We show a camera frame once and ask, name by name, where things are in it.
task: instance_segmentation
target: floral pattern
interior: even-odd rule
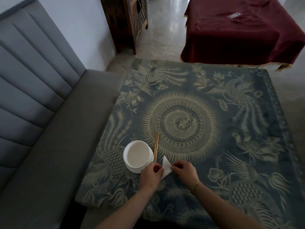
[[[156,131],[159,163],[163,154],[171,163],[192,162],[206,186],[268,229],[303,227],[303,171],[265,70],[135,59],[76,201],[126,203],[139,189],[139,175],[126,169],[124,148],[137,139],[153,147]],[[173,174],[143,218],[216,228]]]

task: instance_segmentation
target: paper on table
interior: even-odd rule
[[[164,169],[164,172],[163,172],[163,175],[162,175],[161,179],[165,178],[171,172],[171,169],[170,169],[171,164],[165,156],[163,157],[162,167]]]

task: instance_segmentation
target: wooden furniture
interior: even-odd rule
[[[128,47],[136,54],[139,36],[148,28],[147,0],[101,0],[101,3],[116,52]]]

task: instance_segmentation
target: gray sofa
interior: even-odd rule
[[[0,15],[0,228],[59,228],[124,78],[86,70],[38,0]]]

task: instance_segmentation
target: red tablecloth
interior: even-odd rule
[[[190,0],[184,62],[293,64],[305,34],[277,0]]]

